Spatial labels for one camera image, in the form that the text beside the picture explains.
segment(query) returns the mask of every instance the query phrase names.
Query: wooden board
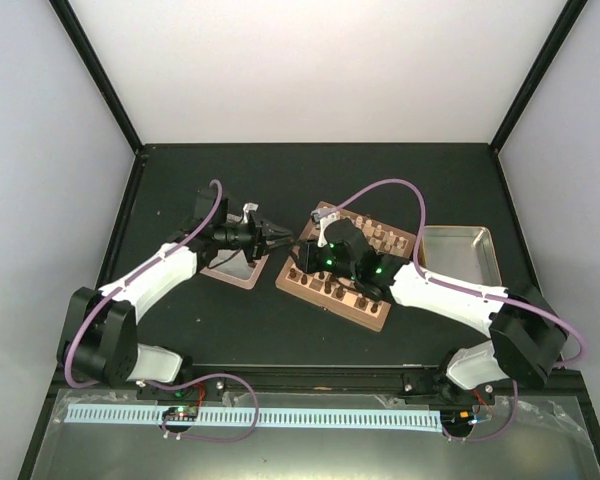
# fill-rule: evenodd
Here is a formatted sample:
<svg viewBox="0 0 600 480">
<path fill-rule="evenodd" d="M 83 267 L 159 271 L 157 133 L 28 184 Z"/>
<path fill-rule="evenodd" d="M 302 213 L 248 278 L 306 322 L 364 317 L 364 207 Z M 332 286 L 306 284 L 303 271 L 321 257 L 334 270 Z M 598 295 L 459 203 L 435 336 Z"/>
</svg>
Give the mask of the wooden board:
<svg viewBox="0 0 600 480">
<path fill-rule="evenodd" d="M 333 205 L 326 202 L 320 202 L 317 206 L 317 208 L 330 207 Z M 349 218 L 363 231 L 370 245 L 376 251 L 411 258 L 415 235 L 348 210 L 340 210 L 339 213 L 340 218 Z M 318 235 L 318 229 L 309 220 L 300 234 L 300 240 L 317 239 Z M 422 248 L 420 263 L 424 265 Z M 339 285 L 330 281 L 329 275 L 325 272 L 305 275 L 295 268 L 293 260 L 289 257 L 276 279 L 276 287 L 373 331 L 381 331 L 391 305 L 386 302 L 375 303 L 346 288 L 339 291 Z M 351 280 L 345 278 L 339 278 L 339 280 L 344 285 L 353 287 Z"/>
</svg>

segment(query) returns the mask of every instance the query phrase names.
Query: purple cable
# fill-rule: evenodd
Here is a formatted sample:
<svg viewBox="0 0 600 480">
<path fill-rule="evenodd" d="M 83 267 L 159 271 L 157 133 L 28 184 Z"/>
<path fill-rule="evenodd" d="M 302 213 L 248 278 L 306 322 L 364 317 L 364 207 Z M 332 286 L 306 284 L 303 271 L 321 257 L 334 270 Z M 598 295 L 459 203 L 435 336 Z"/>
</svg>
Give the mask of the purple cable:
<svg viewBox="0 0 600 480">
<path fill-rule="evenodd" d="M 320 217 L 324 217 L 326 215 L 329 215 L 332 212 L 335 212 L 337 210 L 340 210 L 340 209 L 346 207 L 351 202 L 353 202 L 354 200 L 357 200 L 362 195 L 364 195 L 365 193 L 367 193 L 370 190 L 373 190 L 376 187 L 380 187 L 382 185 L 388 185 L 388 184 L 404 185 L 405 187 L 409 188 L 413 193 L 415 193 L 416 197 L 418 198 L 418 203 L 420 204 L 420 225 L 418 226 L 418 234 L 416 235 L 416 242 L 413 247 L 413 265 L 416 269 L 416 272 L 418 272 L 418 275 L 420 275 L 422 278 L 425 278 L 425 273 L 422 270 L 420 263 L 418 262 L 418 253 L 420 252 L 420 244 L 422 243 L 422 236 L 424 234 L 424 225 L 425 225 L 425 220 L 426 220 L 426 207 L 424 204 L 424 197 L 422 196 L 422 193 L 420 193 L 420 190 L 418 190 L 418 187 L 416 187 L 413 183 L 403 180 L 401 178 L 388 178 L 386 180 L 379 180 L 377 182 L 372 183 L 371 185 L 364 187 L 362 190 L 360 190 L 358 193 L 355 193 L 354 195 L 352 195 L 349 199 L 345 200 L 340 205 L 333 207 L 333 208 L 320 210 L 319 211 Z M 432 276 L 429 276 L 427 281 L 429 281 L 435 285 L 439 285 L 441 287 L 455 290 L 456 292 L 462 292 L 462 293 L 465 293 L 467 295 L 471 295 L 474 297 L 482 297 L 482 292 L 480 292 L 478 290 L 473 290 L 471 288 L 463 287 L 460 285 L 455 285 L 453 283 L 445 282 L 443 280 L 438 280 L 437 278 L 432 277 Z M 578 330 L 576 330 L 574 327 L 572 327 L 567 322 L 565 322 L 558 316 L 554 315 L 553 313 L 547 312 L 546 310 L 542 310 L 541 308 L 535 307 L 533 305 L 529 305 L 528 303 L 520 302 L 518 300 L 514 300 L 512 298 L 508 298 L 508 297 L 501 297 L 499 295 L 493 295 L 493 294 L 486 294 L 484 297 L 486 300 L 494 300 L 497 302 L 506 303 L 513 307 L 521 308 L 522 310 L 526 310 L 528 312 L 539 315 L 539 316 L 549 320 L 550 322 L 555 323 L 556 325 L 558 325 L 562 329 L 566 330 L 567 332 L 569 332 L 576 339 L 578 344 L 580 345 L 580 351 L 578 352 L 577 355 L 575 355 L 572 358 L 563 360 L 561 362 L 556 362 L 556 366 L 564 367 L 565 365 L 568 365 L 570 363 L 581 360 L 587 354 L 587 352 L 589 350 L 589 346 L 588 346 L 587 341 L 585 340 L 584 336 Z"/>
<path fill-rule="evenodd" d="M 505 423 L 500 430 L 498 430 L 497 432 L 493 432 L 491 435 L 487 435 L 486 437 L 461 438 L 461 437 L 452 436 L 449 432 L 447 432 L 446 428 L 442 427 L 442 432 L 444 433 L 444 435 L 449 440 L 456 440 L 456 441 L 463 442 L 463 443 L 485 442 L 487 440 L 495 440 L 496 438 L 499 438 L 502 435 L 504 435 L 505 432 L 509 429 L 509 427 L 511 425 L 513 425 L 513 422 L 516 419 L 516 414 L 518 413 L 518 383 L 515 380 L 512 380 L 512 383 L 513 383 L 513 405 L 511 405 L 511 414 L 509 415 L 509 419 L 507 420 L 507 423 Z"/>
<path fill-rule="evenodd" d="M 251 422 L 251 425 L 249 425 L 249 428 L 244 433 L 241 433 L 240 435 L 237 435 L 235 437 L 230 437 L 230 438 L 208 437 L 206 435 L 190 435 L 190 434 L 182 434 L 182 433 L 180 434 L 180 437 L 186 438 L 189 440 L 202 440 L 204 442 L 212 442 L 212 443 L 239 442 L 240 440 L 247 438 L 249 435 L 251 435 L 253 433 L 253 431 L 256 429 L 256 425 L 258 423 L 258 418 L 260 416 L 260 404 L 258 403 L 258 397 L 256 396 L 256 392 L 253 390 L 251 385 L 249 385 L 242 378 L 240 378 L 236 375 L 231 375 L 230 373 L 212 373 L 210 375 L 204 375 L 203 377 L 200 377 L 200 378 L 195 378 L 187 383 L 183 383 L 182 385 L 165 385 L 163 383 L 151 382 L 151 381 L 147 381 L 147 384 L 149 384 L 153 387 L 160 388 L 162 390 L 175 391 L 175 390 L 182 390 L 184 388 L 188 388 L 192 385 L 195 385 L 196 383 L 206 382 L 207 380 L 211 380 L 213 378 L 229 378 L 231 380 L 235 380 L 236 382 L 241 383 L 248 390 L 248 392 L 251 394 L 251 397 L 253 398 L 253 408 L 254 408 L 253 421 Z M 162 422 L 162 425 L 161 425 L 162 431 L 165 432 L 165 434 L 167 434 L 167 435 L 171 434 L 171 435 L 177 436 L 177 434 L 167 431 L 167 421 L 168 421 L 168 417 L 165 418 L 164 421 Z"/>
<path fill-rule="evenodd" d="M 213 203 L 213 207 L 211 208 L 211 211 L 207 214 L 207 216 L 202 221 L 202 223 L 200 225 L 198 225 L 198 228 L 196 228 L 193 232 L 191 232 L 189 235 L 187 235 L 187 237 L 184 240 L 182 240 L 180 243 L 178 243 L 176 246 L 174 246 L 172 249 L 170 249 L 165 254 L 165 258 L 169 257 L 170 255 L 173 255 L 179 248 L 181 248 L 181 247 L 185 246 L 187 243 L 189 243 L 196 235 L 198 235 L 198 233 L 200 233 L 202 231 L 202 229 L 204 227 L 207 226 L 207 224 L 211 221 L 211 219 L 215 215 L 216 210 L 218 210 L 218 206 L 220 205 L 220 201 L 222 200 L 222 185 L 220 184 L 220 182 L 218 180 L 211 180 L 211 183 L 209 184 L 209 186 L 212 186 L 212 185 L 215 185 L 216 188 L 218 189 L 218 195 L 216 196 L 216 200 Z M 161 261 L 162 261 L 162 259 L 157 257 L 157 258 L 154 258 L 153 260 L 151 260 L 150 262 L 146 263 L 145 265 L 142 265 L 140 268 L 138 268 L 137 271 L 135 271 L 131 276 L 129 276 L 129 278 L 127 278 L 127 280 L 125 281 L 125 287 L 129 286 L 131 284 L 131 282 L 136 280 L 140 275 L 142 275 L 144 272 L 146 272 L 150 268 L 154 267 Z M 78 329 L 78 333 L 76 333 L 76 336 L 74 337 L 73 341 L 71 342 L 71 345 L 69 346 L 69 351 L 67 352 L 67 358 L 64 361 L 64 378 L 67 381 L 67 383 L 69 384 L 69 386 L 71 386 L 72 388 L 85 388 L 85 387 L 90 387 L 91 385 L 95 385 L 96 383 L 98 383 L 96 380 L 89 380 L 89 381 L 83 382 L 83 383 L 76 382 L 75 379 L 73 378 L 73 376 L 71 375 L 71 367 L 73 366 L 73 359 L 75 357 L 76 350 L 78 349 L 78 345 L 80 345 L 80 342 L 82 341 L 82 337 L 84 336 L 85 332 L 89 328 L 89 325 L 91 325 L 91 323 L 93 323 L 95 318 L 98 316 L 98 313 L 100 313 L 100 311 L 104 308 L 104 306 L 107 303 L 109 303 L 109 301 L 113 297 L 115 297 L 118 293 L 120 293 L 122 291 L 123 291 L 122 287 L 116 287 L 115 289 L 113 289 L 111 291 L 111 293 L 109 293 L 109 295 L 107 295 L 102 300 L 100 300 L 100 302 L 98 302 L 98 304 L 94 307 L 94 309 L 91 310 L 91 312 L 89 312 L 89 315 L 87 315 L 87 318 L 84 319 L 84 322 L 82 322 L 82 325 Z"/>
<path fill-rule="evenodd" d="M 414 262 L 414 266 L 416 267 L 416 271 L 418 272 L 418 275 L 420 275 L 421 277 L 424 277 L 424 272 L 422 271 L 422 267 L 420 267 L 420 264 L 418 263 L 417 259 L 418 259 L 418 253 L 420 252 L 420 243 L 422 242 L 422 235 L 424 234 L 424 224 L 425 224 L 425 220 L 426 220 L 427 209 L 424 205 L 424 197 L 422 196 L 422 193 L 420 193 L 420 190 L 418 190 L 418 187 L 416 187 L 413 183 L 408 182 L 406 180 L 402 180 L 401 178 L 387 178 L 386 180 L 378 180 L 377 182 L 374 182 L 371 185 L 367 185 L 362 190 L 360 190 L 358 193 L 353 194 L 351 197 L 349 197 L 347 200 L 342 202 L 340 205 L 337 205 L 333 208 L 319 210 L 320 217 L 326 217 L 330 213 L 336 212 L 338 210 L 342 210 L 344 207 L 349 205 L 351 202 L 356 201 L 362 195 L 369 192 L 370 190 L 373 190 L 374 188 L 381 187 L 383 185 L 389 185 L 392 183 L 398 184 L 398 185 L 404 185 L 405 187 L 411 189 L 411 191 L 416 194 L 416 197 L 418 197 L 418 203 L 420 204 L 420 225 L 418 226 L 418 234 L 416 235 L 416 243 L 413 247 L 413 257 L 416 259 L 416 261 Z"/>
</svg>

